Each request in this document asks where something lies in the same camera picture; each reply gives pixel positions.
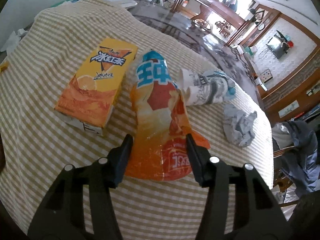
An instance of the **gray crumpled paper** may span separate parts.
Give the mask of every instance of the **gray crumpled paper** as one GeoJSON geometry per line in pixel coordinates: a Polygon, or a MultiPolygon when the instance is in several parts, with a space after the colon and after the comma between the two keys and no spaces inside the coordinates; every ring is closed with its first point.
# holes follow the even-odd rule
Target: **gray crumpled paper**
{"type": "Polygon", "coordinates": [[[239,147],[247,147],[256,136],[253,132],[253,122],[257,112],[246,116],[243,110],[237,109],[233,104],[224,106],[223,130],[227,140],[239,147]]]}

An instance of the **snack bag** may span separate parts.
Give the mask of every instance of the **snack bag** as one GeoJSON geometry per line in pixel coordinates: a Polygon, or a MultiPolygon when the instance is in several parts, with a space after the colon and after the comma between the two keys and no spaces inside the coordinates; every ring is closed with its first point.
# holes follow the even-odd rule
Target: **snack bag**
{"type": "Polygon", "coordinates": [[[198,145],[209,142],[190,126],[180,91],[172,81],[164,58],[155,51],[143,55],[130,93],[137,118],[137,133],[126,175],[139,179],[175,180],[192,169],[186,135],[198,145]]]}

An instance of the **checkered tablecloth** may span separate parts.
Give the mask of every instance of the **checkered tablecloth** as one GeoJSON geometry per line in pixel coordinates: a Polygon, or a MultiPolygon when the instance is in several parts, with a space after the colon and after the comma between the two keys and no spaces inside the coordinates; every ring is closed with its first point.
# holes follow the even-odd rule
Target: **checkered tablecloth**
{"type": "MultiPolygon", "coordinates": [[[[27,232],[33,215],[61,169],[91,164],[135,133],[134,113],[124,84],[101,138],[62,122],[53,110],[61,92],[90,52],[106,37],[152,48],[167,60],[177,79],[181,67],[201,72],[217,69],[174,38],[137,21],[128,11],[104,0],[83,0],[42,11],[0,75],[0,126],[6,167],[0,174],[0,199],[9,214],[27,232]]],[[[246,148],[226,141],[223,104],[188,107],[192,127],[211,144],[210,153],[226,163],[255,165],[268,186],[273,180],[271,127],[264,112],[236,87],[232,103],[247,113],[258,112],[256,137],[246,148]]],[[[230,188],[226,231],[233,224],[234,188],[230,188]]],[[[125,239],[194,239],[203,214],[207,189],[192,174],[172,182],[125,177],[111,191],[120,230],[125,239]]],[[[92,232],[89,194],[84,189],[85,224],[92,232]]]]}

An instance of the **tiled floor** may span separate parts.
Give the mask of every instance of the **tiled floor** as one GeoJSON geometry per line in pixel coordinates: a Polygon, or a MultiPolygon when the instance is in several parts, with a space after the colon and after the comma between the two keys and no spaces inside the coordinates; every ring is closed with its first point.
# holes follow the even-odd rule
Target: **tiled floor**
{"type": "Polygon", "coordinates": [[[172,14],[168,9],[144,0],[129,9],[139,21],[170,35],[179,42],[201,54],[234,79],[239,86],[259,105],[257,89],[250,75],[250,67],[237,49],[225,46],[215,35],[199,28],[180,13],[172,14]]]}

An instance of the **juice box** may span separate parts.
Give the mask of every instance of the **juice box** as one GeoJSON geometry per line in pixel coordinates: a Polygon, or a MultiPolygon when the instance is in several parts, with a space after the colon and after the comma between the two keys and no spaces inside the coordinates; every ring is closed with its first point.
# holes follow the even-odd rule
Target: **juice box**
{"type": "Polygon", "coordinates": [[[106,38],[83,62],[55,110],[67,123],[102,135],[121,90],[125,71],[138,47],[106,38]]]}

